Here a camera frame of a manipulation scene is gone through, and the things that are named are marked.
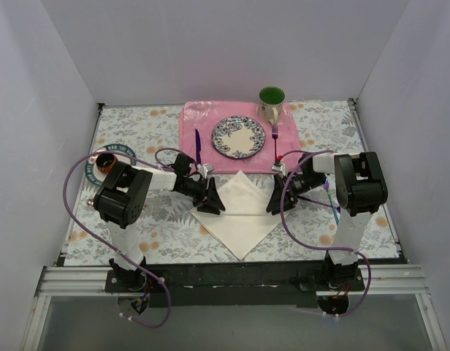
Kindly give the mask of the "white cloth napkin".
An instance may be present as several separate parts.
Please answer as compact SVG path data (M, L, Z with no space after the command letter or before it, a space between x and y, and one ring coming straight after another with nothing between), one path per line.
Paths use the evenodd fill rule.
M243 172L236 173L218 194L226 210L219 215L191 211L195 219L238 260L257 246L281 218L266 212L270 199Z

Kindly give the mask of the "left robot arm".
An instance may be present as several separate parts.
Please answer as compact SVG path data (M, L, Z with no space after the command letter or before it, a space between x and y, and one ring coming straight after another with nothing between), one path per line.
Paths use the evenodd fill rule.
M199 212L219 215L226 210L215 179L207 177L213 166L201 166L192 173L193 164L194 160L185 154L176 156L171 171L134 167L111 153L96 158L96 166L106 176L94 197L94 209L107 223L112 244L119 251L110 261L114 278L128 291L148 292L155 285L154 279L142 271L145 256L135 225L149 191L177 192L190 197Z

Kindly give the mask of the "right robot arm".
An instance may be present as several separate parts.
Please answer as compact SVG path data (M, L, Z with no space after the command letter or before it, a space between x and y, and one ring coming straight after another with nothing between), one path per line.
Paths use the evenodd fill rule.
M358 261L365 228L388 197L388 189L376 153L341 154L334 151L302 152L293 171L274 167L274 189L266 211L283 216L299 197L325 185L327 175L335 177L335 193L340 206L335 212L337 229L332 245L324 250L324 260L313 270L303 271L295 282L304 291L338 290L362 280Z

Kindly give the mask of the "cream mug green inside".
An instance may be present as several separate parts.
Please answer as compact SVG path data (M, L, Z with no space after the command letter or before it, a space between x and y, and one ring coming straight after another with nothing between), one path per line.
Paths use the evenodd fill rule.
M258 116L261 120L276 126L283 110L285 93L276 86L264 87L259 92Z

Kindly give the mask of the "iridescent blue fork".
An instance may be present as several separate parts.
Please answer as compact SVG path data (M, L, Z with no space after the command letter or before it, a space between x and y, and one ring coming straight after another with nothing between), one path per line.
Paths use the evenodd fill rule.
M326 194L327 194L327 197L328 197L328 201L329 201L329 206L330 206L330 208L332 209L333 216L334 216L334 218L335 218L335 223L336 223L336 224L339 224L339 219L340 219L339 213L340 213L340 209L335 205L335 202L334 202L334 200L332 199L332 196L331 196L331 193L330 193L330 190L329 190L329 182L328 182L328 180L326 180L326 181L324 182L323 188L324 188L324 190L326 191Z

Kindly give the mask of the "purple spoon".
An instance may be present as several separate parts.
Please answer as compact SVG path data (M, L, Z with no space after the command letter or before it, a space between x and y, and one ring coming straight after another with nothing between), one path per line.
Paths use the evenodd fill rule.
M308 197L304 197L304 196L297 196L297 198L299 199L299 200L305 200L305 201L308 201L308 202L311 202L311 203L315 203L315 204L318 204L318 205L322 205L322 206L326 206L326 207L329 207L329 208L334 208L337 212L339 212L340 213L340 206L332 206L332 205L330 205L330 204L328 204L328 203L323 203L323 202L321 202L321 201L317 201L317 200L312 200L312 199L310 199L310 198L308 198Z

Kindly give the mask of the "purple knife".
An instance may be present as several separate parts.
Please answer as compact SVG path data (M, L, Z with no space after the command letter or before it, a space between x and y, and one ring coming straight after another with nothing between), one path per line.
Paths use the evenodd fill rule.
M195 129L195 148L196 148L196 162L198 165L200 165L202 163L201 159L202 143L198 129Z

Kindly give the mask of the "purple fork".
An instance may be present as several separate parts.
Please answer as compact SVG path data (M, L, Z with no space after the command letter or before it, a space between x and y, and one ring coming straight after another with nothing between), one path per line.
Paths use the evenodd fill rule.
M278 140L278 126L277 125L272 126L272 139L273 139L273 143L274 143L274 163L277 164L277 163L279 163L278 152L277 152L277 140Z

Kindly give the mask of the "blue floral plate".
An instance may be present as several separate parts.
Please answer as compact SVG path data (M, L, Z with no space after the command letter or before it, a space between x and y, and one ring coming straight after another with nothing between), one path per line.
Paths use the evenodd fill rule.
M259 153L266 141L262 125L246 116L219 121L211 133L214 149L232 159L247 159Z

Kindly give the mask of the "pink satin placemat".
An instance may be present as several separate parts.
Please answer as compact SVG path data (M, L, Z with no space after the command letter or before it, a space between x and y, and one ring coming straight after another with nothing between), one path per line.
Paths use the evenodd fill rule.
M260 119L257 109L258 105L253 102L187 102L180 113L180 150L193 158L196 156L195 129L198 129L202 143L202 162L212 164L216 174L235 174L240 170L247 174L271 173L272 163L274 162L272 127ZM232 159L223 156L214 149L211 137L213 128L219 121L230 116L246 116L263 126L266 141L259 153L247 159ZM278 156L287 151L299 149L300 141L297 126L290 104L285 102L278 121Z

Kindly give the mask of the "orange brown small cup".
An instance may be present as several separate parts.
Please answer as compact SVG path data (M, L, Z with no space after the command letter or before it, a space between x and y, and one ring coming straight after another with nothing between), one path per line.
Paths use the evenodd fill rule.
M96 158L95 165L96 165L96 169L101 174L106 175L111 171L111 169L117 162L118 162L118 158L114 154L100 154Z

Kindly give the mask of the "teal rimmed saucer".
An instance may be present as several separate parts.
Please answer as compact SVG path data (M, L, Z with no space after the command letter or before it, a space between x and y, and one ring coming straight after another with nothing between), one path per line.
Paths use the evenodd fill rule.
M129 156L136 157L135 152L124 144L107 144L96 152L99 152L99 154L87 159L84 169L86 180L95 186L102 184L116 162L123 162L131 166L136 165L136 161L129 158Z

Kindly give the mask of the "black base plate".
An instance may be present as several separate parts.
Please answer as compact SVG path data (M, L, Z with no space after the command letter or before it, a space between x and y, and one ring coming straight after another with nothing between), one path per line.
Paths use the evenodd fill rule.
M107 293L147 293L150 307L295 305L315 308L318 291L341 287L360 293L366 277L360 270L336 276L321 261L147 265L153 273L124 273L112 267Z

